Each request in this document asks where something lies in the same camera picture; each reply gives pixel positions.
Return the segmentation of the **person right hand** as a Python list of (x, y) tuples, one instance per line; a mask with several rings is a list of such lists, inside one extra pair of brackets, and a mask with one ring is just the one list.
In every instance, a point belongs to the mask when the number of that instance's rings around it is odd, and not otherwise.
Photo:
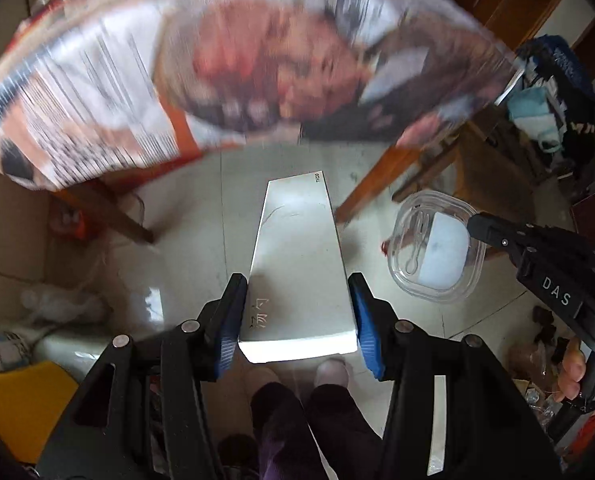
[(581, 350), (581, 340), (574, 337), (564, 353), (561, 372), (553, 389), (555, 402), (575, 400), (581, 391), (581, 381), (586, 373), (586, 358)]

